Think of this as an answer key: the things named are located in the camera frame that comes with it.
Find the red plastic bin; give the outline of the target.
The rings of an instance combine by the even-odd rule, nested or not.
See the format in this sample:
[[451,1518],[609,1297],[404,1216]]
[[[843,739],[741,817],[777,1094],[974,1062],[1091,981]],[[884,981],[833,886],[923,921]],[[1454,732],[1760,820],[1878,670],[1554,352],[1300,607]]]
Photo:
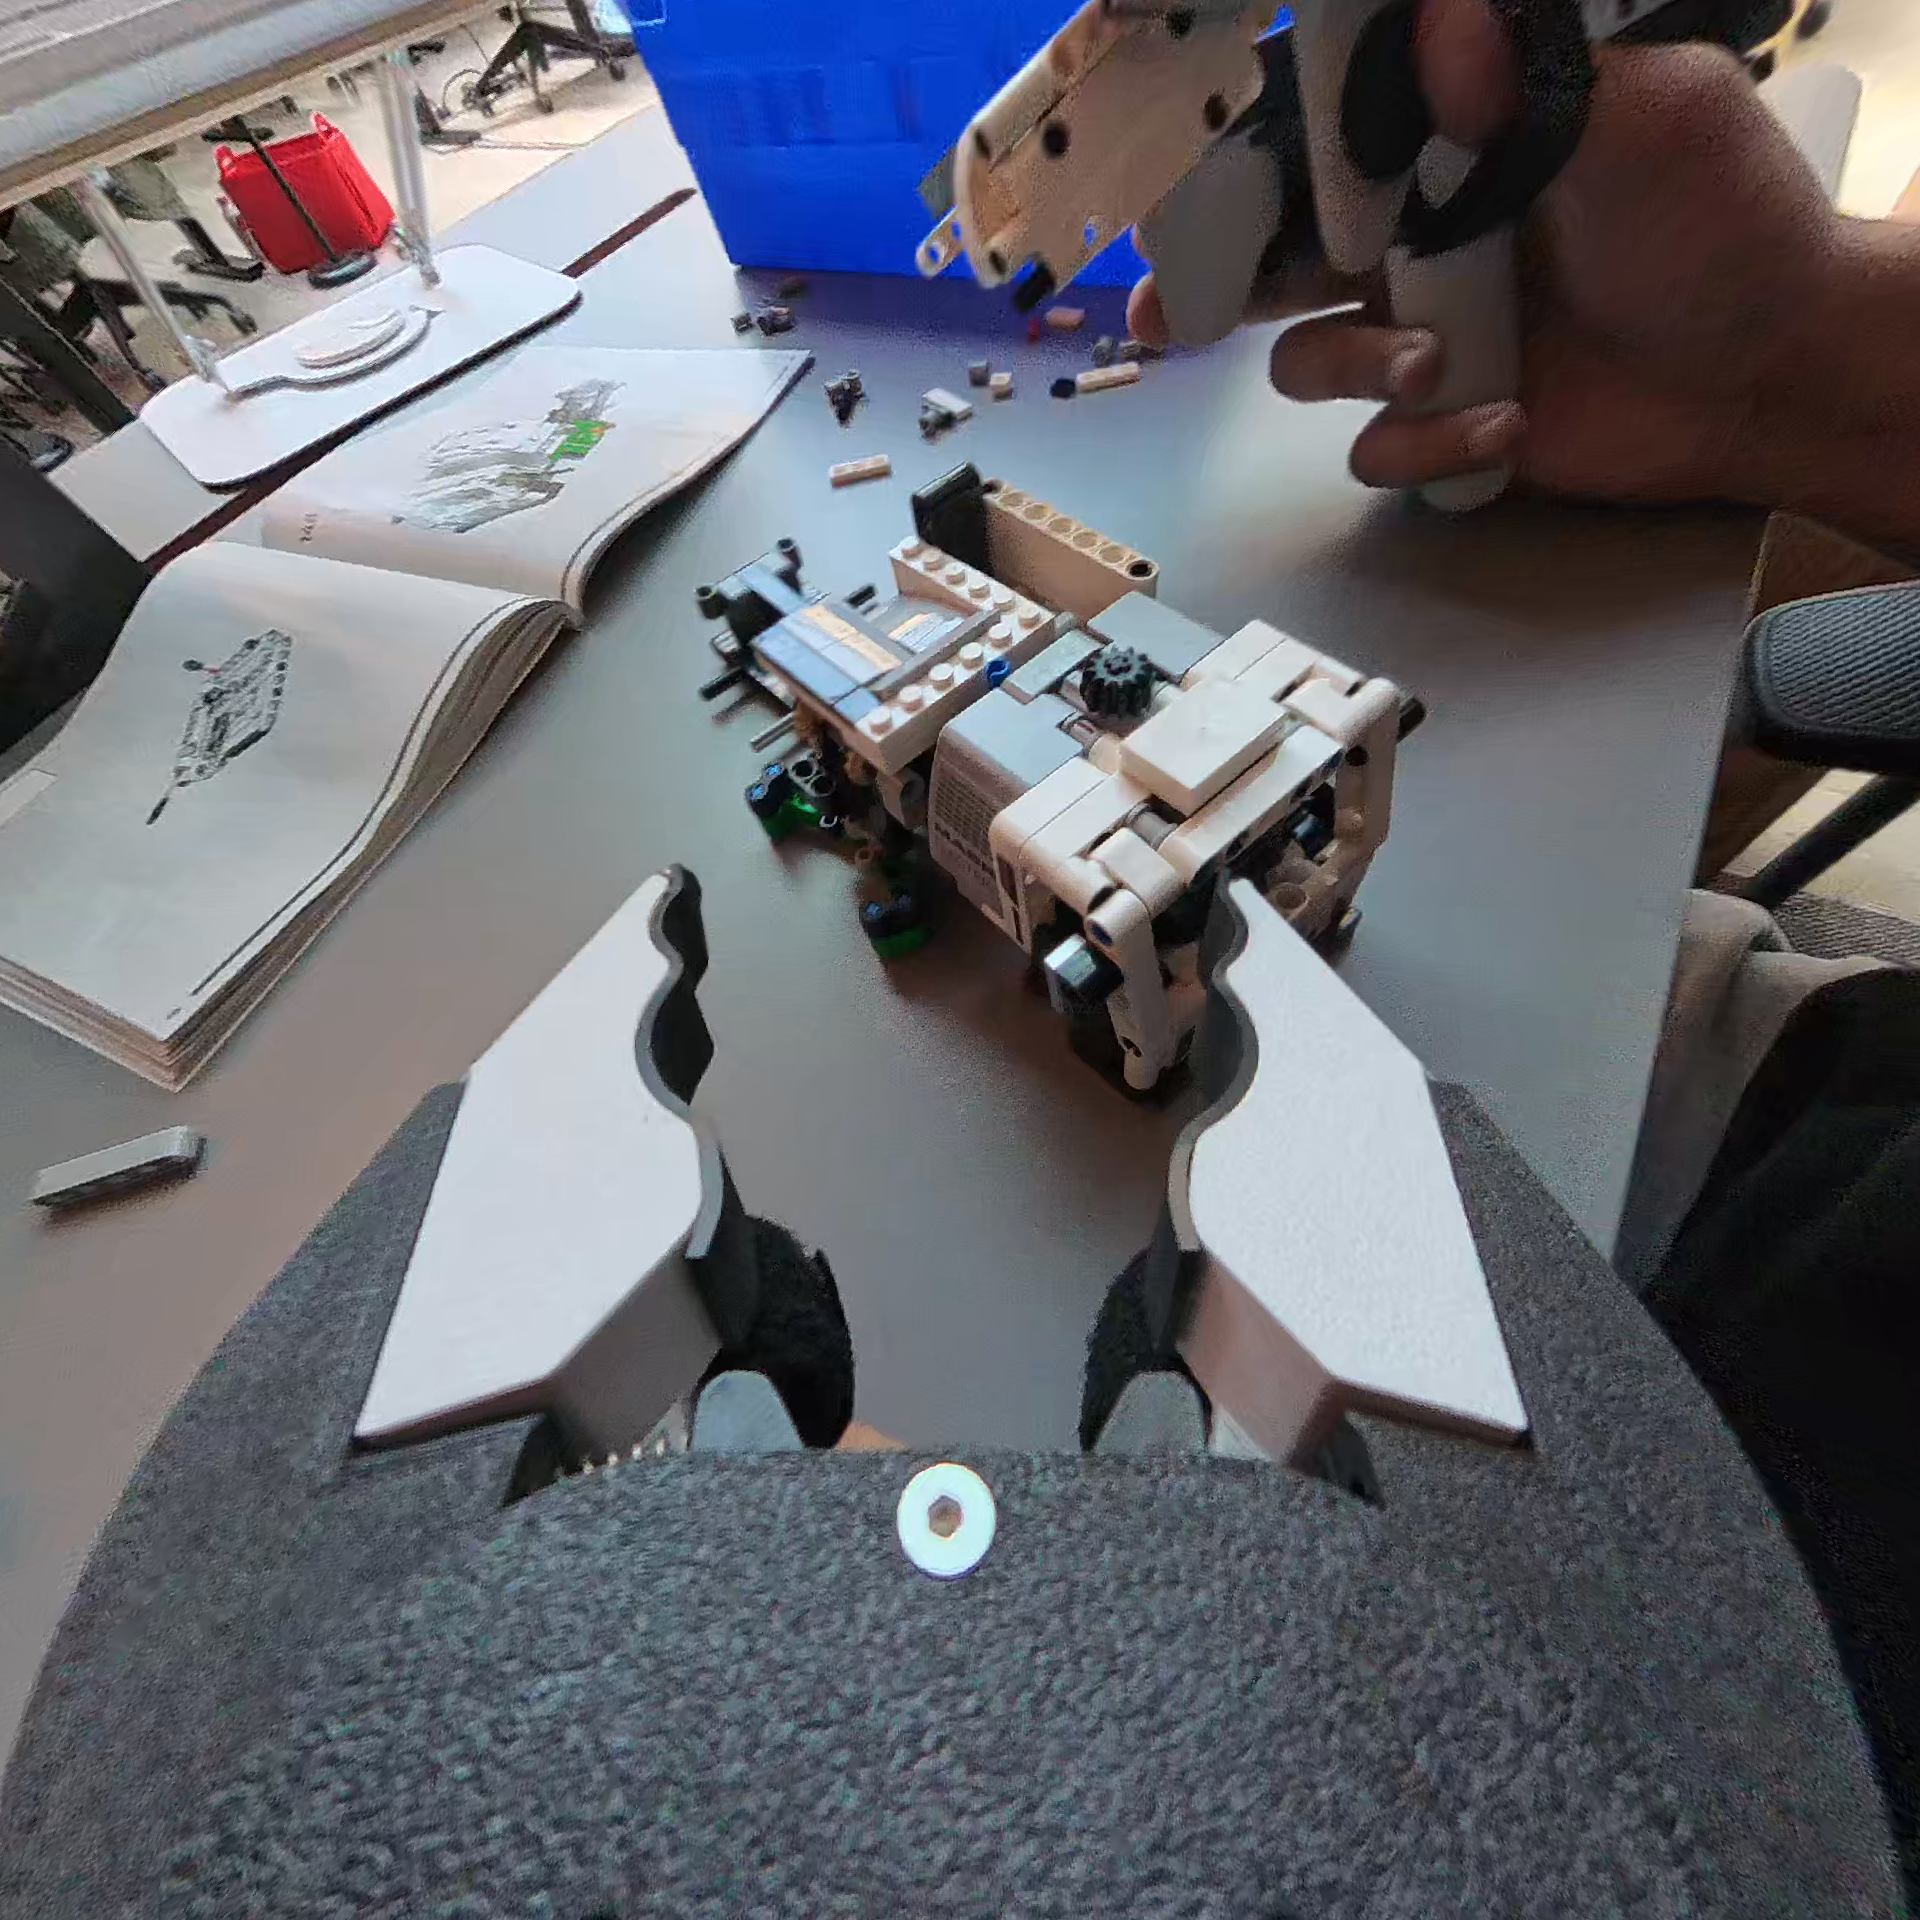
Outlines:
[[395,228],[390,195],[328,115],[259,150],[221,139],[211,155],[238,235],[284,278],[324,266],[333,254],[378,252]]

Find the person's dark clothing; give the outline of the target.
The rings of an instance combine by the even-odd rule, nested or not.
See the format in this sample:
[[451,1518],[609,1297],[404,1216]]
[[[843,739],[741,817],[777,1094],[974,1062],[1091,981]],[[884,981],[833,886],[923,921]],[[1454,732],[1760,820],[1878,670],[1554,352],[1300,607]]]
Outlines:
[[1916,1915],[1916,965],[1693,892],[1615,1270],[1779,1508]]

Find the black office chair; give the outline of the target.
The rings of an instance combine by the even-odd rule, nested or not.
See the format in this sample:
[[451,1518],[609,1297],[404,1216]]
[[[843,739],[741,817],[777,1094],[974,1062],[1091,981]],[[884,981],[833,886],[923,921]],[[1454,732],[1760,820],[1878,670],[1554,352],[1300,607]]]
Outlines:
[[[256,284],[269,265],[211,183],[205,148],[170,142],[110,164],[103,195],[148,244],[143,262],[170,314],[199,334],[229,328],[244,339],[259,328],[236,296],[211,290]],[[4,284],[130,411],[181,374],[71,187],[4,208]],[[85,429],[83,407],[56,367],[15,339],[4,339],[4,429],[19,443],[45,438],[56,456],[71,452]]]
[[639,105],[636,34],[616,4],[484,4],[408,59],[432,154],[554,148],[561,115],[622,118]]

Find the white lego cab piece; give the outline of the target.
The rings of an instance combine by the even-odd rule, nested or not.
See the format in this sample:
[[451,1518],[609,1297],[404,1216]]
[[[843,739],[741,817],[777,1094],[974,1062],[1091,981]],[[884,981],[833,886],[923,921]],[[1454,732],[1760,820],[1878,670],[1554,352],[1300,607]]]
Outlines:
[[915,266],[959,262],[1020,308],[1134,231],[1251,109],[1283,4],[1085,4],[921,179]]

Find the person's right forearm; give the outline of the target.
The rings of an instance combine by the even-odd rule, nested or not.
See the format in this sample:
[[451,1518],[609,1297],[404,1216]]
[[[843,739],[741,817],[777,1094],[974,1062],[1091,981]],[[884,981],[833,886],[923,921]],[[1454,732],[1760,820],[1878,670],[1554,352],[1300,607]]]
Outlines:
[[1916,558],[1916,226],[1838,215],[1801,314],[1795,507]]

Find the blue plastic bin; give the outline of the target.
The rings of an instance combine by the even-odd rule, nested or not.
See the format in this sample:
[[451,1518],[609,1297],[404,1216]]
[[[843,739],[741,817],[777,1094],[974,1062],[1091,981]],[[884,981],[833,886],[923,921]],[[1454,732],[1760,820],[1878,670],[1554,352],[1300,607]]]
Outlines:
[[1075,4],[628,4],[734,266],[919,278],[921,179]]

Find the scattered small lego pieces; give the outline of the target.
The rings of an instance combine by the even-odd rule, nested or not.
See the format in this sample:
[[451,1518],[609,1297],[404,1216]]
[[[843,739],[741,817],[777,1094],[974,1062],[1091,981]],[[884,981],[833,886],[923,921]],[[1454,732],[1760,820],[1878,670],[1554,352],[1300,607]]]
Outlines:
[[741,339],[806,354],[839,494],[933,476],[939,452],[974,452],[975,423],[1128,390],[1165,358],[1116,296],[1020,314],[947,279],[766,271],[741,275],[737,299]]

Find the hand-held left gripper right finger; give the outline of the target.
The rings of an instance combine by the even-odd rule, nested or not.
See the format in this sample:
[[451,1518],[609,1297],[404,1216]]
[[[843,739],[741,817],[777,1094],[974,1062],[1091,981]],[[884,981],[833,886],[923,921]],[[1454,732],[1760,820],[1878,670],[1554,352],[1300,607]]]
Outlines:
[[1427,1067],[1244,878],[1216,893],[1206,989],[1143,1254],[1152,1338],[1293,1466],[1351,1413],[1521,1444]]

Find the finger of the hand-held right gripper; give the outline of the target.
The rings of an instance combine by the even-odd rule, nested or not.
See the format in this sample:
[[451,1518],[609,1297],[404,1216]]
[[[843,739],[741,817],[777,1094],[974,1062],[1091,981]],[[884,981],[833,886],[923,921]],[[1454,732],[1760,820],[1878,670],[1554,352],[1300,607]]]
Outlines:
[[1242,324],[1314,309],[1314,259],[1283,235],[1283,164],[1209,150],[1135,228],[1151,275],[1128,324],[1145,348],[1206,348]]

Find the lego truck model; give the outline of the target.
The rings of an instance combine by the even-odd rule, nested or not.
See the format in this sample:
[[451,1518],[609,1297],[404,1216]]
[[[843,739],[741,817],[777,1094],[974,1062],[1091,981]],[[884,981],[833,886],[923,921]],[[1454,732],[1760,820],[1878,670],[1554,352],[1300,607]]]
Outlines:
[[974,463],[911,497],[887,564],[887,594],[825,594],[779,537],[695,589],[703,699],[784,708],[743,803],[771,842],[852,847],[876,958],[923,951],[955,893],[1075,1051],[1152,1096],[1188,1067],[1220,886],[1309,943],[1351,937],[1417,696],[1266,619],[1172,611],[1145,552]]

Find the dark grey lego piece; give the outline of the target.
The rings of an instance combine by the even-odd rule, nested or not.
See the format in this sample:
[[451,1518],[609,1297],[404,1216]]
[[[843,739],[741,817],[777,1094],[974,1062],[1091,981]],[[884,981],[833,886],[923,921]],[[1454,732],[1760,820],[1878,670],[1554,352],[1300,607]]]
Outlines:
[[96,1200],[166,1188],[191,1177],[203,1164],[203,1154],[205,1136],[199,1128],[166,1127],[39,1170],[31,1206],[75,1212]]

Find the person's right hand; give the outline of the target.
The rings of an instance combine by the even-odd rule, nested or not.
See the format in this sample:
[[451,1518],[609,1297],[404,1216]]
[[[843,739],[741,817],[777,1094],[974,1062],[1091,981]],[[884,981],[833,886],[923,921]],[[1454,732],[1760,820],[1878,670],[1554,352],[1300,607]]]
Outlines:
[[1736,59],[1604,42],[1582,148],[1521,240],[1516,397],[1439,404],[1446,348],[1386,317],[1381,278],[1289,266],[1228,327],[1286,320],[1283,397],[1378,404],[1348,456],[1365,486],[1725,498],[1872,537],[1875,443],[1795,389],[1832,371],[1807,327],[1834,290],[1841,218]]

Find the open lego instruction booklet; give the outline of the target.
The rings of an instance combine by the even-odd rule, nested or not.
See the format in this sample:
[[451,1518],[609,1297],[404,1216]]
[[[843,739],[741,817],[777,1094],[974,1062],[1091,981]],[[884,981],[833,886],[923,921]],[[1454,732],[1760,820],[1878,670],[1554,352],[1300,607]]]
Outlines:
[[185,1086],[585,622],[600,554],[810,365],[518,348],[170,562],[4,783],[4,1008]]

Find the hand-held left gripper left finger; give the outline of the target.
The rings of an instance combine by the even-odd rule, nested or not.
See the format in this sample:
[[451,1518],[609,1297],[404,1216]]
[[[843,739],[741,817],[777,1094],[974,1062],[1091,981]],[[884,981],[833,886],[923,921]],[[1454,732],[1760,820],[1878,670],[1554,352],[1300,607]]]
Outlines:
[[573,1451],[628,1451],[753,1327],[759,1232],[693,1110],[705,969],[669,865],[466,1072],[355,1446],[546,1413]]

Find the white instruction sign stand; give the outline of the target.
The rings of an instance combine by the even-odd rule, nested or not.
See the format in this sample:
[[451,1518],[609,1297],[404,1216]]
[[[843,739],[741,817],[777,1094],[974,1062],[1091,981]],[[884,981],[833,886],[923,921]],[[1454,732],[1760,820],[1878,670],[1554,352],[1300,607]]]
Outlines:
[[[402,67],[416,34],[462,13],[466,4],[4,4],[4,204],[75,191],[185,365],[136,417],[199,486],[231,488],[336,443],[577,304],[568,275],[432,235]],[[107,165],[353,59],[376,59],[402,266],[219,352],[166,308],[107,202]]]

